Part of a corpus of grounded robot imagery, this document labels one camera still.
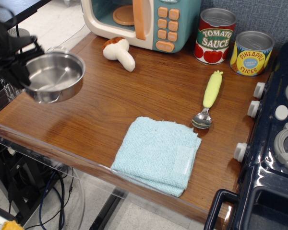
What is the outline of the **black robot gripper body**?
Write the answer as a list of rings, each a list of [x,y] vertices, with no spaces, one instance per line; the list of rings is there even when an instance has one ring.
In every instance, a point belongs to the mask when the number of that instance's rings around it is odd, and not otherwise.
[[[0,71],[27,72],[27,62],[43,54],[35,36],[13,37],[0,26]]]

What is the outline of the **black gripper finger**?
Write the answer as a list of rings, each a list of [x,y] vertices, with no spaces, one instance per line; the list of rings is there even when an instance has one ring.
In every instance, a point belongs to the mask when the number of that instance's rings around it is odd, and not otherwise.
[[[23,65],[21,62],[8,62],[4,65],[4,68],[7,71],[7,81],[14,87],[23,89],[24,86],[29,86],[31,84],[26,65]]]

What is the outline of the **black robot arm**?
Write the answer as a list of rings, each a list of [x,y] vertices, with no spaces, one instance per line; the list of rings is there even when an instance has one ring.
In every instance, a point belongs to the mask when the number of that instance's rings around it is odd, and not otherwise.
[[[0,77],[18,89],[31,85],[28,61],[44,54],[35,36],[14,37],[0,21]]]

